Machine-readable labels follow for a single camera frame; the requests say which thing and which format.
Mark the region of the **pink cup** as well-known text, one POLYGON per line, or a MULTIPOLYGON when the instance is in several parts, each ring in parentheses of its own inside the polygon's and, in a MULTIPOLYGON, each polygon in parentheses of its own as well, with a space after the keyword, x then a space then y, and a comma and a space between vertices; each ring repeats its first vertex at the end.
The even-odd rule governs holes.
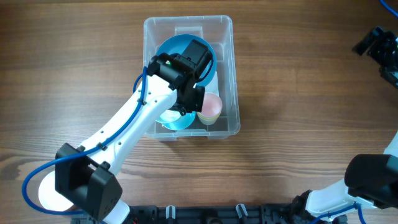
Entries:
POLYGON ((200 114, 206 118, 218 116, 221 113, 223 103, 221 98, 214 93, 205 93, 202 111, 200 114))

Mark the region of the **yellow cup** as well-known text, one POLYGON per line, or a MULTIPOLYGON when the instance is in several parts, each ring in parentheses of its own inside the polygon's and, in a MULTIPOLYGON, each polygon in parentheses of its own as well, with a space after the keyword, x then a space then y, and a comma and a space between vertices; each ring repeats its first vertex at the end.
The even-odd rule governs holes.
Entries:
POLYGON ((217 120, 219 118, 220 113, 217 113, 214 116, 205 116, 203 113, 198 112, 197 115, 198 115, 198 117, 200 119, 203 119, 203 120, 206 120, 206 121, 214 121, 214 120, 217 120))

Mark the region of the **mint green cup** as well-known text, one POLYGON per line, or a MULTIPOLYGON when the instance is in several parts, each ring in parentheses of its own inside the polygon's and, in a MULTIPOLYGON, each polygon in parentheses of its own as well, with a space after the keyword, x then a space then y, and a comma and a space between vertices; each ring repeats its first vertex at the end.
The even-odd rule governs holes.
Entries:
POLYGON ((162 124, 172 123, 178 120, 180 117, 181 114, 178 111, 166 110, 156 119, 156 121, 162 124))

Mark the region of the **light blue cup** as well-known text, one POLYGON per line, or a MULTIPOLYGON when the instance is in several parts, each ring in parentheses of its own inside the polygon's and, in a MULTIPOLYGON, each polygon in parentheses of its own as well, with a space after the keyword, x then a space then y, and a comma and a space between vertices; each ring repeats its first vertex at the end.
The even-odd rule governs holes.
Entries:
POLYGON ((181 115, 181 117, 178 120, 172 123, 165 123, 162 125, 172 131, 178 131, 189 127, 194 122, 195 116, 196 112, 187 113, 185 116, 181 115))

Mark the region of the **cream cup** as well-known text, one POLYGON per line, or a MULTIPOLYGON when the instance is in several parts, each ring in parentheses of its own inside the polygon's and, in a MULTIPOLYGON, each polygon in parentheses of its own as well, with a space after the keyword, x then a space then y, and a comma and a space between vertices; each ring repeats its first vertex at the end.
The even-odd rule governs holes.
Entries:
POLYGON ((216 119, 202 119, 202 118, 199 118, 199 120, 200 120, 204 125, 209 126, 209 125, 214 124, 214 123, 217 121, 217 118, 216 118, 216 119))

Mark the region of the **clear plastic storage container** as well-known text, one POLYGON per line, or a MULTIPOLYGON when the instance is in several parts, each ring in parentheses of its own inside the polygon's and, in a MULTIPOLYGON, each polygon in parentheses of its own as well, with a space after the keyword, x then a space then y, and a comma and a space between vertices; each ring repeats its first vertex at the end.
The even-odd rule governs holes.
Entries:
POLYGON ((147 138, 175 141, 182 137, 206 137, 226 139, 240 130, 238 91, 234 54, 233 22, 226 15, 150 17, 144 22, 143 64, 156 55, 159 47, 169 38, 180 34, 192 34, 206 40, 216 54, 219 97, 223 107, 217 121, 204 125, 196 116, 187 128, 172 131, 154 122, 146 131, 147 138))

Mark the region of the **dark blue bowl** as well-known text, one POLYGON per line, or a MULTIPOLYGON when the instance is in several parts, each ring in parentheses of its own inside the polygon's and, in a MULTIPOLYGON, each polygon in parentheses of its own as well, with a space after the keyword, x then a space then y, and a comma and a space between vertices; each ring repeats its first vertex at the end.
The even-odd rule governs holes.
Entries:
POLYGON ((197 83, 197 85, 200 86, 207 86, 213 79, 215 73, 216 73, 216 54, 215 51, 213 50, 212 46, 204 39, 201 37, 198 37, 196 35, 192 34, 180 34, 180 35, 175 35, 169 39, 167 39, 156 51, 156 55, 160 55, 161 53, 167 53, 167 54, 182 54, 183 51, 187 48, 189 43, 192 40, 197 40, 203 45, 207 46, 210 50, 210 52, 213 55, 213 66, 210 69, 209 74, 206 76, 204 80, 201 82, 197 83))

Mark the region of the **lilac cup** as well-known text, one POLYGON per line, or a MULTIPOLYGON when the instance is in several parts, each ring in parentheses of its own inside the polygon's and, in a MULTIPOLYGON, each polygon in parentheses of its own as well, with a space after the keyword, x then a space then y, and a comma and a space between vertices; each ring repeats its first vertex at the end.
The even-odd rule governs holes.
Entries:
POLYGON ((55 172, 47 174, 39 185, 39 201, 47 210, 66 212, 72 208, 71 201, 55 190, 55 172))

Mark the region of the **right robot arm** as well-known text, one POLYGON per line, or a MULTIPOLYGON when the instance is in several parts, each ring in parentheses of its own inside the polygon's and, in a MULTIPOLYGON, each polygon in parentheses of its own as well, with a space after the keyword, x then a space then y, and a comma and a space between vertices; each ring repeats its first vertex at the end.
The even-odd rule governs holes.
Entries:
MULTIPOLYGON (((377 26, 359 41, 353 51, 366 54, 379 66, 383 79, 397 86, 397 36, 377 26)), ((320 190, 309 190, 287 207, 291 223, 333 222, 349 212, 364 221, 364 209, 397 207, 397 138, 382 154, 358 154, 349 163, 345 176, 320 190)))

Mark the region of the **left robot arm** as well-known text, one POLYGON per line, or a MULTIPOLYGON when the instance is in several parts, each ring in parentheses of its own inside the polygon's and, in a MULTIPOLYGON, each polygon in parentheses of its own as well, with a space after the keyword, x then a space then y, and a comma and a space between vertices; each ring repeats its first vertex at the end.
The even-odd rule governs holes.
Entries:
POLYGON ((214 60, 211 47, 197 38, 182 52, 153 56, 141 84, 100 131, 77 148, 65 143, 57 151, 55 190, 97 222, 123 223, 130 212, 116 178, 123 162, 162 113, 202 110, 202 81, 214 71, 214 60))

